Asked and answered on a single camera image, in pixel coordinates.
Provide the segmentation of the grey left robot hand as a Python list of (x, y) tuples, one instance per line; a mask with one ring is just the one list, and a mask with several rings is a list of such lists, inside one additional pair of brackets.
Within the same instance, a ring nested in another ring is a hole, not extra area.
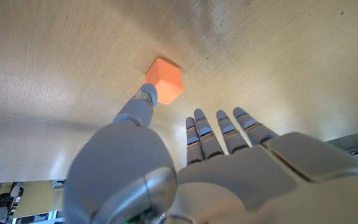
[(358, 159), (305, 134), (277, 135), (242, 108), (218, 111), (220, 145), (202, 110), (187, 118), (175, 170), (150, 129), (148, 83), (71, 163), (66, 223), (358, 223)]

